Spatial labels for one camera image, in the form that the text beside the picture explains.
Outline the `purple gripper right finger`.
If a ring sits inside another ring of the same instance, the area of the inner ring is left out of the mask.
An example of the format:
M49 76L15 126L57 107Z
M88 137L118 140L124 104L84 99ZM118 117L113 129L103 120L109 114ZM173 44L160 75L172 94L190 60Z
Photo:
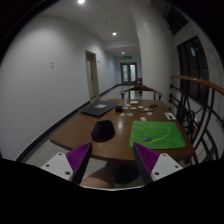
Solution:
M158 154L136 142L133 143L133 154L145 185L182 169L167 153Z

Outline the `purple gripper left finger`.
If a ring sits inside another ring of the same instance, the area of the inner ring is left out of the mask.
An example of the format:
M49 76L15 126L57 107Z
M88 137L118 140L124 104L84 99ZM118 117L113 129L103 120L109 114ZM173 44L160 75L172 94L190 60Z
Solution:
M42 169L75 184L80 184L92 153L92 143L86 143L68 153L59 152Z

